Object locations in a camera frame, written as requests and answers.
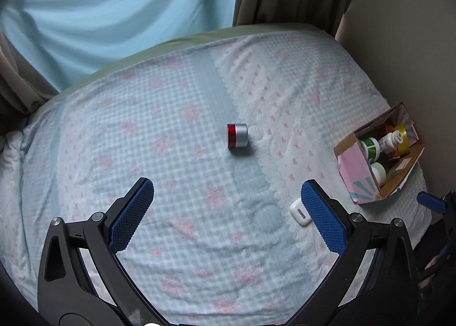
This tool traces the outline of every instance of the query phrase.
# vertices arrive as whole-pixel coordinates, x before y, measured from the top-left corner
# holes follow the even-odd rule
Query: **open cardboard box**
[[[384,165],[387,171],[386,183],[380,187],[369,163],[364,158],[359,140],[374,136],[376,130],[387,121],[392,122],[394,126],[400,123],[405,126],[410,153],[400,159],[386,162],[387,165]],[[350,133],[334,147],[334,154],[337,157],[339,172],[352,200],[357,204],[364,204],[383,200],[402,188],[424,148],[425,142],[416,124],[412,121],[405,105],[399,103]]]

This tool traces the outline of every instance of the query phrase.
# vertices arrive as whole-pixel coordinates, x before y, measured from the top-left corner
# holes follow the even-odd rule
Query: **red and silver cylinder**
[[[228,148],[246,147],[249,143],[247,124],[237,123],[227,125]]]

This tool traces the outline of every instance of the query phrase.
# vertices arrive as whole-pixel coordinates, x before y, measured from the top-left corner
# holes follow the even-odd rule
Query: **white bottle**
[[[396,150],[403,141],[401,133],[398,130],[395,130],[392,133],[388,133],[385,137],[382,137],[378,141],[378,144],[380,146],[380,151],[385,154],[389,154],[390,152]]]
[[[383,165],[380,163],[372,163],[371,169],[375,180],[377,181],[378,185],[382,187],[386,182],[386,170],[383,168]]]

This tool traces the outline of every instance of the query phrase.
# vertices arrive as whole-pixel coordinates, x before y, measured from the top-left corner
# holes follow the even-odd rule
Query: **bedsheet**
[[[305,180],[349,212],[402,218],[413,246],[429,226],[415,199],[426,189],[419,165],[401,191],[362,206],[338,174],[332,147],[387,108],[348,53],[312,26],[141,60],[7,135],[0,259],[36,306],[50,220],[88,219],[144,176],[154,201],[118,258],[148,300],[175,324],[281,324],[337,259],[313,224],[301,227],[288,213]],[[238,122],[249,125],[249,146],[229,151],[226,124]]]

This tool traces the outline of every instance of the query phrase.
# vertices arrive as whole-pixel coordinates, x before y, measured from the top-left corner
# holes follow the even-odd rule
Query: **wall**
[[[352,0],[336,39],[427,142],[428,190],[456,188],[456,0]]]

